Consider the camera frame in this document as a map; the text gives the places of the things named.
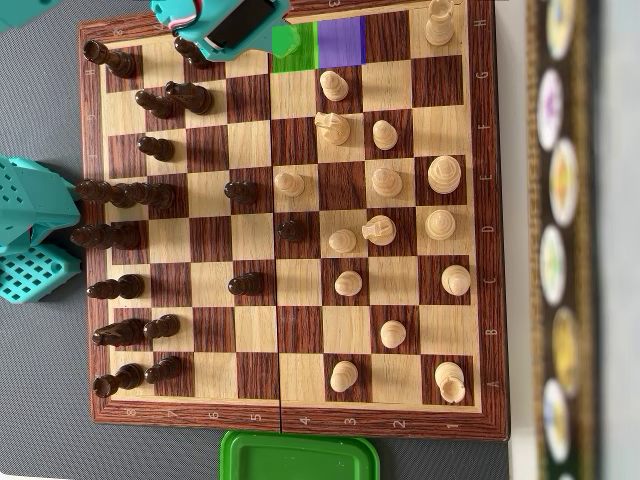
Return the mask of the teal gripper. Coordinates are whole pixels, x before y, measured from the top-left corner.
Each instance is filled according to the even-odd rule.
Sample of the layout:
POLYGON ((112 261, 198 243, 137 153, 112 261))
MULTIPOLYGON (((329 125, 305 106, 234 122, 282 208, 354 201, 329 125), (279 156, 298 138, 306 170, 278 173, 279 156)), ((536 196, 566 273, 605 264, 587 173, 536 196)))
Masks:
POLYGON ((289 0, 151 1, 151 11, 174 36, 195 44, 207 60, 233 57, 238 46, 269 20, 285 24, 289 0))

